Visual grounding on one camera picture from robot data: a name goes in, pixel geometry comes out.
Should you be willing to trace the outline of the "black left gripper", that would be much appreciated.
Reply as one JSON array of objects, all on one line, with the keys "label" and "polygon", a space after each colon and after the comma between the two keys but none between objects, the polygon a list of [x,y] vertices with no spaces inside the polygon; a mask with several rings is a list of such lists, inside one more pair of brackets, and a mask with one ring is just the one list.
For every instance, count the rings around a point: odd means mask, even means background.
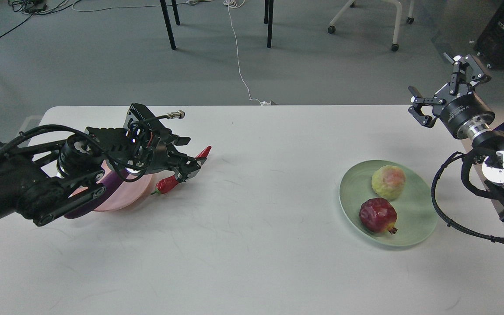
[{"label": "black left gripper", "polygon": [[148,174],[174,172],[179,183],[197,175],[202,167],[201,157],[180,157],[176,146],[185,146],[190,137],[165,136],[164,144],[133,143],[123,156],[123,177],[138,180]]}]

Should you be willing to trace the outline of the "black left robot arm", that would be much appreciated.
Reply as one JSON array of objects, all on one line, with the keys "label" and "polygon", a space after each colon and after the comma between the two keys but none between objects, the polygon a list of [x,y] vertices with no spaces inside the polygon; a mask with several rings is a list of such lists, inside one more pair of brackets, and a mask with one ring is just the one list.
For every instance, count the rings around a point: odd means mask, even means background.
[{"label": "black left robot arm", "polygon": [[162,124],[182,119],[182,110],[155,116],[133,103],[122,127],[88,127],[84,132],[45,124],[0,142],[0,219],[18,213],[42,227],[60,217],[82,217],[109,199],[123,183],[170,170],[156,193],[194,177],[211,148],[195,157],[177,150],[180,137]]}]

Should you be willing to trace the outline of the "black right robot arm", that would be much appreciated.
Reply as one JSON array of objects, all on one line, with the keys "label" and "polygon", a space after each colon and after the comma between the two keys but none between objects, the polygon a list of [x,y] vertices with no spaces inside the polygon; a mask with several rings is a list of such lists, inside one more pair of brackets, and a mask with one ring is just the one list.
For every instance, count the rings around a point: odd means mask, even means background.
[{"label": "black right robot arm", "polygon": [[453,66],[448,82],[428,98],[409,86],[412,105],[408,111],[426,128],[432,128],[440,120],[453,138],[468,138],[472,148],[467,153],[454,152],[440,166],[431,184],[432,205],[448,227],[504,245],[504,237],[472,231],[455,222],[436,201],[436,186],[444,170],[452,162],[461,160],[460,178],[464,187],[476,196],[500,202],[503,210],[499,218],[504,223],[504,123],[491,128],[495,113],[475,90],[479,84],[490,81],[490,73],[479,58],[471,54],[450,56],[445,52],[444,58]]}]

